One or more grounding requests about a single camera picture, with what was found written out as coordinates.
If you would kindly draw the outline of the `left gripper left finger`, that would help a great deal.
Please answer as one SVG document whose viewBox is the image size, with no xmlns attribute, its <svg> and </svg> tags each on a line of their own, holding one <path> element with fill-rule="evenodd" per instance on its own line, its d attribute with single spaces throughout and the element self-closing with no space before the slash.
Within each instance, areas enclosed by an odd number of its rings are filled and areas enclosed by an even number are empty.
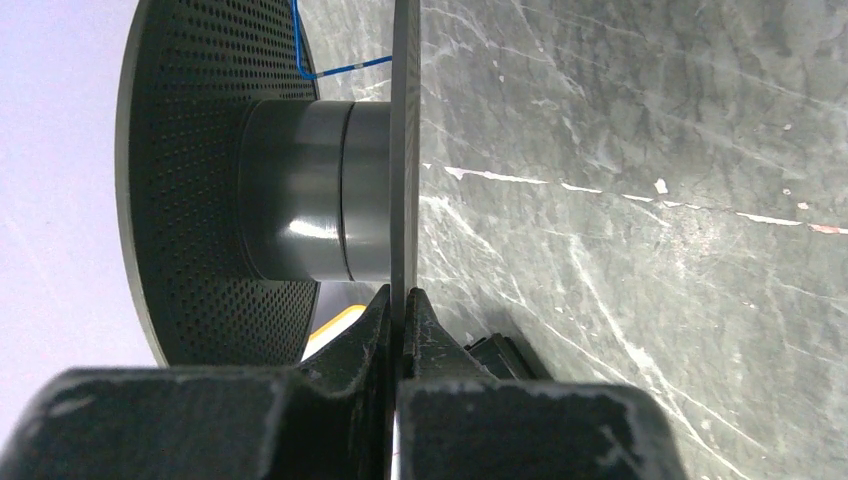
<svg viewBox="0 0 848 480">
<path fill-rule="evenodd" d="M 71 369 L 25 409 L 5 479 L 384 479 L 390 290 L 291 366 Z"/>
</svg>

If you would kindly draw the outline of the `black spool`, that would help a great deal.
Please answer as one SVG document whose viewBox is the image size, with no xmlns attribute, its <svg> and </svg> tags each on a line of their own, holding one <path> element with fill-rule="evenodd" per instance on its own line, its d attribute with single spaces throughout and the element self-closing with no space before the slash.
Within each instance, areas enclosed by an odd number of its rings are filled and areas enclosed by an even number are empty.
<svg viewBox="0 0 848 480">
<path fill-rule="evenodd" d="M 294 1 L 142 1 L 116 109 L 116 200 L 162 365 L 299 361 L 325 283 L 417 281 L 421 7 L 394 5 L 386 101 L 323 100 Z"/>
</svg>

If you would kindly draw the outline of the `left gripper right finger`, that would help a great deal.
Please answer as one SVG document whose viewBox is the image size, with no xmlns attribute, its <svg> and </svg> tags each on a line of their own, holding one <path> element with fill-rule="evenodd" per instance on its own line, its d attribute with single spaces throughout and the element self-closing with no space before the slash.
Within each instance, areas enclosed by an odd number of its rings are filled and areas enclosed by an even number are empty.
<svg viewBox="0 0 848 480">
<path fill-rule="evenodd" d="M 501 380 L 409 292 L 396 396 L 404 479 L 682 479 L 670 425 L 631 385 Z"/>
</svg>

